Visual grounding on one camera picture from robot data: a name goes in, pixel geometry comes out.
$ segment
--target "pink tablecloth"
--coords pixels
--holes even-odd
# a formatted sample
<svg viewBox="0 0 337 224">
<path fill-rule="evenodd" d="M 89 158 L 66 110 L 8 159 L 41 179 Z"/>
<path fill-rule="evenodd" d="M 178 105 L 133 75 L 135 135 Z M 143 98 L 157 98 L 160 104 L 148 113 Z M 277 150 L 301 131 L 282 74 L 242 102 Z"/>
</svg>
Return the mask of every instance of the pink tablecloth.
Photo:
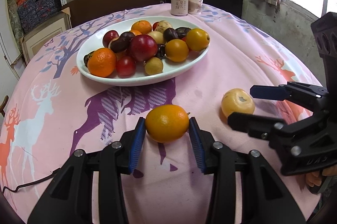
<svg viewBox="0 0 337 224">
<path fill-rule="evenodd" d="M 107 25 L 142 16 L 171 16 L 170 5 L 125 10 L 85 23 L 50 40 L 32 59 L 15 88 L 2 125 L 2 185 L 14 189 L 49 175 L 75 148 L 87 153 L 101 150 L 133 129 L 140 116 L 168 103 L 191 112 L 203 130 L 231 149 L 244 153 L 258 149 L 279 173 L 280 161 L 268 143 L 232 131 L 220 114 L 220 101 L 229 89 L 249 92 L 254 84 L 279 85 L 294 80 L 319 85 L 312 73 L 264 32 L 207 5 L 201 15 L 183 18 L 211 37 L 206 58 L 188 72 L 134 88 L 106 86 L 78 72 L 76 52 L 89 36 Z M 255 114 L 282 117 L 289 123 L 309 114 L 287 102 L 255 103 Z M 303 176 L 281 178 L 308 218 L 319 196 L 307 190 Z M 15 194 L 6 192 L 24 221 L 49 182 Z M 205 223 L 212 176 L 202 175 L 197 168 L 187 134 L 165 145 L 146 136 L 137 171 L 123 176 L 122 182 L 130 224 Z M 97 193 L 93 198 L 93 218 L 98 223 Z"/>
</svg>

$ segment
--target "brown wooden panel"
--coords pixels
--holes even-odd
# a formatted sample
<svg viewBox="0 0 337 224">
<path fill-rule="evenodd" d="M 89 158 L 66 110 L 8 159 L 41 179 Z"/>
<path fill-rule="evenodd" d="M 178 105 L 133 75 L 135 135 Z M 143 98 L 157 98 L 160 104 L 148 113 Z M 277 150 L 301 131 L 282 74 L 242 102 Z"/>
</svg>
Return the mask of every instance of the brown wooden panel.
<svg viewBox="0 0 337 224">
<path fill-rule="evenodd" d="M 160 0 L 73 0 L 63 6 L 69 7 L 72 27 L 113 12 L 159 4 Z"/>
</svg>

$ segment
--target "cable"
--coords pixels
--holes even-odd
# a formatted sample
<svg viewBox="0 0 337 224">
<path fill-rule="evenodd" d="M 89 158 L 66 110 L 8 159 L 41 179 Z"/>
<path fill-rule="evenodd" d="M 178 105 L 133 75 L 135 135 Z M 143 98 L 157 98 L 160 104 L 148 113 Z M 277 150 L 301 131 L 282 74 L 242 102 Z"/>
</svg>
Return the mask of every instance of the cable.
<svg viewBox="0 0 337 224">
<path fill-rule="evenodd" d="M 35 184 L 39 184 L 41 182 L 44 182 L 48 179 L 51 179 L 53 178 L 57 172 L 60 170 L 61 168 L 57 168 L 56 170 L 54 170 L 50 175 L 42 178 L 42 179 L 39 179 L 39 180 L 36 180 L 36 181 L 33 181 L 33 182 L 30 182 L 30 183 L 26 183 L 26 184 L 22 184 L 22 185 L 19 185 L 18 187 L 16 187 L 15 190 L 12 190 L 10 188 L 8 188 L 7 186 L 4 186 L 3 189 L 2 189 L 2 193 L 5 192 L 6 189 L 8 189 L 9 191 L 11 191 L 12 193 L 17 193 L 17 191 L 20 189 L 20 188 L 24 188 L 24 187 L 27 187 L 27 186 L 32 186 L 32 185 L 35 185 Z"/>
</svg>

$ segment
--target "paper cup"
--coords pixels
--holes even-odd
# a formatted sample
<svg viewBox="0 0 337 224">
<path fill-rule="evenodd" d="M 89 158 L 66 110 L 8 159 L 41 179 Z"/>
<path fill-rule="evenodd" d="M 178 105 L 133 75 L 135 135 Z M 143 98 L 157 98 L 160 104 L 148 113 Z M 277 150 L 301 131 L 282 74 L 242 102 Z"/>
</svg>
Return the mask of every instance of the paper cup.
<svg viewBox="0 0 337 224">
<path fill-rule="evenodd" d="M 203 0 L 188 0 L 188 13 L 200 14 L 203 6 Z"/>
</svg>

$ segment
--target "plate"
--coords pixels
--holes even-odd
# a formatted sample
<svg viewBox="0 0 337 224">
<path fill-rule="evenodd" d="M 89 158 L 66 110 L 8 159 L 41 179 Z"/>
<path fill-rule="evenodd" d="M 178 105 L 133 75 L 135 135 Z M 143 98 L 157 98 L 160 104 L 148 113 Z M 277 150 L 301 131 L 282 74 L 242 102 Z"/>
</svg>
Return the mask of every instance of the plate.
<svg viewBox="0 0 337 224">
<path fill-rule="evenodd" d="M 200 28 L 196 24 L 190 23 L 188 21 L 184 21 L 184 20 L 172 18 L 172 17 L 161 17 L 161 16 L 141 17 L 141 18 L 125 20 L 119 23 L 112 24 L 108 27 L 101 29 L 95 34 L 93 34 L 80 47 L 77 53 L 76 63 L 77 63 L 77 67 L 79 68 L 79 71 L 81 72 L 81 74 L 99 83 L 105 83 L 105 84 L 115 85 L 115 86 L 140 86 L 140 85 L 146 85 L 146 84 L 151 84 L 151 83 L 158 83 L 160 81 L 174 78 L 186 72 L 187 70 L 191 69 L 197 62 L 199 62 L 203 57 L 205 57 L 208 51 L 208 48 L 206 48 L 205 50 L 201 52 L 190 52 L 188 58 L 181 63 L 175 63 L 166 58 L 163 58 L 162 59 L 164 63 L 163 73 L 160 73 L 157 75 L 151 75 L 151 76 L 145 75 L 144 67 L 142 63 L 137 64 L 136 73 L 129 78 L 119 78 L 117 76 L 116 71 L 114 71 L 108 78 L 101 78 L 101 77 L 91 75 L 89 73 L 88 68 L 86 68 L 86 66 L 84 65 L 84 61 L 83 61 L 84 56 L 90 53 L 91 51 L 94 51 L 94 50 L 97 50 L 103 47 L 102 39 L 106 32 L 110 30 L 116 30 L 119 34 L 122 34 L 123 32 L 129 31 L 131 29 L 131 26 L 135 22 L 140 21 L 140 20 L 149 21 L 151 24 L 154 24 L 155 22 L 158 22 L 158 21 L 165 20 L 165 21 L 168 21 L 170 24 L 172 24 L 172 27 L 174 29 L 178 27 L 189 27 L 191 29 Z"/>
</svg>

